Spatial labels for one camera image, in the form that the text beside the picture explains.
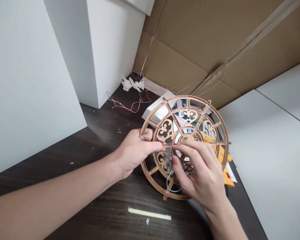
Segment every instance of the table surface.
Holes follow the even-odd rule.
[[[125,92],[119,87],[113,97],[128,107],[139,100],[139,93],[134,89]],[[152,101],[157,98],[150,94]],[[0,196],[105,157],[120,145],[131,129],[142,127],[141,116],[149,105],[143,103],[137,113],[131,113],[119,107],[112,108],[114,104],[110,100],[101,109],[81,104],[88,127],[0,173]],[[250,240],[267,239],[234,163],[230,165],[238,183],[235,188],[229,188],[229,200],[243,229]],[[128,213],[128,207],[168,214],[172,220],[150,218],[146,225],[147,217]],[[96,238],[202,240],[211,239],[211,232],[206,219],[189,202],[169,198],[163,201],[138,166],[127,179],[110,187],[47,237],[50,240]]]

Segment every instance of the cardboard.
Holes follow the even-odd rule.
[[[300,63],[300,7],[227,70],[224,83],[244,94]]]
[[[142,41],[140,41],[139,47],[144,50],[149,42],[150,35],[143,31],[141,38]],[[144,58],[144,51],[137,54],[133,71],[141,71]],[[208,76],[207,71],[155,38],[148,52],[143,74],[160,86],[167,88],[178,87],[178,90],[172,89],[171,91],[175,93],[180,91],[180,94],[190,94],[199,84],[197,82]]]
[[[279,6],[297,1],[156,0],[144,23],[133,70],[140,72],[145,62],[144,76],[168,88],[189,86],[181,94],[190,94]],[[299,63],[300,6],[227,65],[224,77],[206,81],[192,94],[199,96],[222,80],[199,96],[218,109]]]
[[[210,72],[282,2],[166,0],[155,36]]]

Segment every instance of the right hand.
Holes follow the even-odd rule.
[[[180,186],[205,211],[215,213],[228,202],[228,199],[224,188],[222,165],[212,145],[188,139],[172,147],[190,158],[195,171],[194,175],[187,176],[180,159],[174,155],[172,157],[173,170]]]

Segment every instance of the decorative scrollwork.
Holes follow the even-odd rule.
[[[202,125],[203,125],[203,131],[202,131],[202,133],[204,135],[206,135],[207,137],[212,138],[212,139],[215,140],[215,138],[216,138],[216,131],[212,127],[211,122],[209,120],[206,120],[206,121],[203,122]]]
[[[158,152],[157,153],[157,158],[158,158],[158,162],[160,167],[166,171],[167,173],[170,172],[170,167],[171,167],[171,156],[170,154],[166,153],[166,152]]]
[[[198,119],[198,113],[191,110],[182,110],[179,112],[179,117],[186,123],[186,126],[191,126]]]
[[[173,138],[173,135],[175,133],[173,132],[173,124],[172,121],[170,119],[166,119],[164,120],[164,122],[161,124],[158,134],[157,134],[157,138],[160,141],[165,141],[168,138]]]

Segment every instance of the white wall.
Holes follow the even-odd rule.
[[[257,90],[300,120],[300,64]]]
[[[99,108],[87,2],[44,0],[79,102]]]
[[[252,90],[219,111],[269,240],[300,240],[300,121]]]
[[[0,0],[0,172],[86,127],[42,0]]]
[[[131,71],[146,14],[122,0],[87,0],[98,104]]]

